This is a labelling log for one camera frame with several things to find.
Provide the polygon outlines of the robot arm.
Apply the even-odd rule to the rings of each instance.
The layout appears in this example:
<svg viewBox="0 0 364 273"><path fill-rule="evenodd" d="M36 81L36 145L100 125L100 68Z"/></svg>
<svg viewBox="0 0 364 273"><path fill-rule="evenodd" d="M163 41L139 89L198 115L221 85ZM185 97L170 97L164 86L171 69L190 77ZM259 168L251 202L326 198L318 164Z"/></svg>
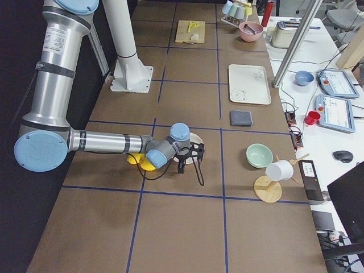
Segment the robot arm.
<svg viewBox="0 0 364 273"><path fill-rule="evenodd" d="M47 172L63 163L70 151L143 154L161 168L177 158L179 168L192 155L190 130L176 123L163 140L151 136L75 130L66 119L81 42L88 36L103 72L107 62L93 24L99 1L45 1L47 21L42 56L36 65L31 111L24 115L14 145L16 161L25 169Z"/></svg>

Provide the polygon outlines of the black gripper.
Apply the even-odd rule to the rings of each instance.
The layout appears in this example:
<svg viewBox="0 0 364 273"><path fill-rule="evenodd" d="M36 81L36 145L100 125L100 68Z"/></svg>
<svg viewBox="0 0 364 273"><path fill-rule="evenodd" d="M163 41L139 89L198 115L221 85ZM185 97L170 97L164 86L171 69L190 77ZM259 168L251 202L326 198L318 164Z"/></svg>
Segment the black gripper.
<svg viewBox="0 0 364 273"><path fill-rule="evenodd" d="M178 160L178 166L177 166L178 173L184 173L185 165L191 164L190 157L191 157L191 152L186 152L184 154L176 155L176 158Z"/></svg>

